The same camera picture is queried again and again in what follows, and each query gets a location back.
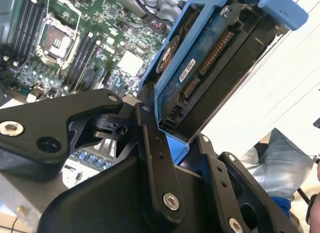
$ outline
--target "cable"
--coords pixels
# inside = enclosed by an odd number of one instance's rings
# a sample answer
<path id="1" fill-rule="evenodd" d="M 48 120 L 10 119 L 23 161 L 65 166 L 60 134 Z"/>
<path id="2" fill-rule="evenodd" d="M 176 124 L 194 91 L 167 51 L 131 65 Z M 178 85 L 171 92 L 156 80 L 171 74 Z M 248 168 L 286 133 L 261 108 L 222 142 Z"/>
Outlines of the cable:
<path id="1" fill-rule="evenodd" d="M 6 227 L 6 226 L 4 226 L 4 225 L 0 225 L 0 228 L 6 229 L 6 230 L 9 230 L 9 231 L 12 230 L 11 227 Z M 18 230 L 18 229 L 15 229 L 14 231 L 15 231 L 15 232 L 19 232 L 19 233 L 27 233 L 27 232 L 25 232 L 25 231 Z"/>
<path id="2" fill-rule="evenodd" d="M 15 220 L 14 220 L 14 222 L 13 222 L 13 224 L 12 224 L 11 233 L 14 232 L 14 228 L 15 228 L 15 224 L 16 224 L 17 220 L 18 220 L 18 217 L 15 218 Z"/>
<path id="3" fill-rule="evenodd" d="M 309 203 L 310 203 L 310 199 L 309 199 L 309 197 L 306 195 L 306 193 L 304 193 L 304 191 L 301 189 L 301 188 L 298 188 L 298 193 L 300 194 L 300 196 L 302 197 L 302 199 L 305 201 L 305 203 L 307 204 L 307 205 L 309 205 Z"/>
<path id="4" fill-rule="evenodd" d="M 171 20 L 168 20 L 168 19 L 162 19 L 158 16 L 156 16 L 157 12 L 156 13 L 152 13 L 150 12 L 146 6 L 140 1 L 140 0 L 135 0 L 135 2 L 138 4 L 138 6 L 149 16 L 151 16 L 152 18 L 154 18 L 156 21 L 158 22 L 162 22 L 162 23 L 167 23 L 168 25 L 170 26 L 173 26 L 173 22 Z"/>

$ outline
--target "black cable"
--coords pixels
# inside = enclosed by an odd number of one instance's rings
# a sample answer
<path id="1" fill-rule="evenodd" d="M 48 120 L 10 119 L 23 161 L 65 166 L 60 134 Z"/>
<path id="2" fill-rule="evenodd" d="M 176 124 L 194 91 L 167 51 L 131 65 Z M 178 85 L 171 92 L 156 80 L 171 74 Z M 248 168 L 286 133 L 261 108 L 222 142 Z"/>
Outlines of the black cable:
<path id="1" fill-rule="evenodd" d="M 304 199 L 305 203 L 307 205 L 309 205 L 309 203 L 310 203 L 309 197 L 303 192 L 303 190 L 301 188 L 299 188 L 297 191 L 300 194 L 300 196 L 302 197 L 302 199 Z"/>
<path id="2" fill-rule="evenodd" d="M 18 217 L 17 217 L 17 218 L 15 218 L 15 220 L 14 220 L 14 222 L 13 222 L 13 224 L 12 224 L 11 233 L 13 233 L 13 232 L 14 232 L 15 224 L 16 224 L 17 220 L 18 220 Z"/>
<path id="3" fill-rule="evenodd" d="M 156 21 L 158 22 L 162 22 L 162 23 L 167 23 L 170 26 L 173 26 L 173 22 L 171 20 L 168 19 L 162 19 L 158 16 L 156 16 L 156 14 L 150 12 L 146 6 L 140 1 L 140 0 L 135 0 L 135 2 L 138 4 L 138 6 L 149 16 L 151 16 L 152 18 L 154 18 Z"/>

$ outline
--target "barcode label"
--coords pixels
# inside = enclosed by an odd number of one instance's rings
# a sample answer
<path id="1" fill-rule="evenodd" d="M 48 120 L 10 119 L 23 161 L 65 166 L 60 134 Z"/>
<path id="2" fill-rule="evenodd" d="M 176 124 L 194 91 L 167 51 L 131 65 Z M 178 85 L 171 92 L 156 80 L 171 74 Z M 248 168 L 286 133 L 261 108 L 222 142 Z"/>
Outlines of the barcode label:
<path id="1" fill-rule="evenodd" d="M 191 71 L 192 67 L 194 67 L 195 64 L 196 64 L 195 59 L 192 59 L 189 62 L 189 64 L 186 66 L 186 68 L 184 69 L 184 71 L 182 72 L 182 74 L 179 77 L 181 83 L 184 81 L 184 79 L 188 75 L 189 71 Z"/>

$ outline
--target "screw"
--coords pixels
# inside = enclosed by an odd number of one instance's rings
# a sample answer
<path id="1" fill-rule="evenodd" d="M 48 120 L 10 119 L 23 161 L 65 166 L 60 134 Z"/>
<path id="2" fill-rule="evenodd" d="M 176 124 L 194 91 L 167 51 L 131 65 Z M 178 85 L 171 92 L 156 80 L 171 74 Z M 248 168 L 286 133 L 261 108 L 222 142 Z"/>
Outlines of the screw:
<path id="1" fill-rule="evenodd" d="M 205 135 L 204 135 L 204 136 L 202 136 L 202 139 L 203 139 L 205 142 L 209 142 L 208 137 L 206 137 Z"/>
<path id="2" fill-rule="evenodd" d="M 110 100 L 112 100 L 113 102 L 117 101 L 117 98 L 115 98 L 113 95 L 109 95 L 108 97 Z"/>
<path id="3" fill-rule="evenodd" d="M 179 209 L 179 201 L 177 197 L 172 193 L 165 193 L 163 195 L 163 203 L 166 207 L 168 207 L 171 211 L 177 211 Z"/>
<path id="4" fill-rule="evenodd" d="M 221 11 L 220 11 L 220 16 L 222 17 L 227 17 L 227 13 L 230 11 L 230 6 L 227 5 L 225 6 Z"/>
<path id="5" fill-rule="evenodd" d="M 229 225 L 235 233 L 243 233 L 244 232 L 240 223 L 234 218 L 229 219 Z"/>
<path id="6" fill-rule="evenodd" d="M 229 159 L 230 159 L 232 162 L 235 162 L 235 161 L 236 161 L 236 159 L 234 158 L 234 156 L 233 156 L 233 155 L 228 154 L 228 157 L 229 157 Z"/>
<path id="7" fill-rule="evenodd" d="M 143 105 L 142 109 L 144 109 L 146 112 L 150 112 L 151 111 L 150 108 L 148 106 L 146 106 L 146 105 Z"/>
<path id="8" fill-rule="evenodd" d="M 4 121 L 0 123 L 0 133 L 8 137 L 17 137 L 24 132 L 24 127 L 15 121 Z"/>

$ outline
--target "metal frame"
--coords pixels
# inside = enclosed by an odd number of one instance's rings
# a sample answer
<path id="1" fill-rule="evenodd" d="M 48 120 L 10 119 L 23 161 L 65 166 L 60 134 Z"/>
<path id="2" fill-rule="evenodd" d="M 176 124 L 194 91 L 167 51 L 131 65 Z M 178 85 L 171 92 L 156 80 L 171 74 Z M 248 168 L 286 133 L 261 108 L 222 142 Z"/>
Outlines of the metal frame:
<path id="1" fill-rule="evenodd" d="M 57 106 L 68 111 L 56 113 Z M 23 116 L 31 111 L 36 121 Z M 188 170 L 174 166 L 166 135 L 145 102 L 132 106 L 99 89 L 0 110 L 1 122 L 8 116 L 25 131 L 0 135 L 2 189 L 12 191 L 0 200 L 37 232 L 298 232 L 239 160 L 230 153 L 216 158 L 204 135 L 179 164 Z M 47 149 L 37 144 L 44 136 L 60 142 L 58 152 L 40 154 Z M 69 190 L 62 187 L 66 157 L 102 138 L 117 139 L 114 165 Z"/>

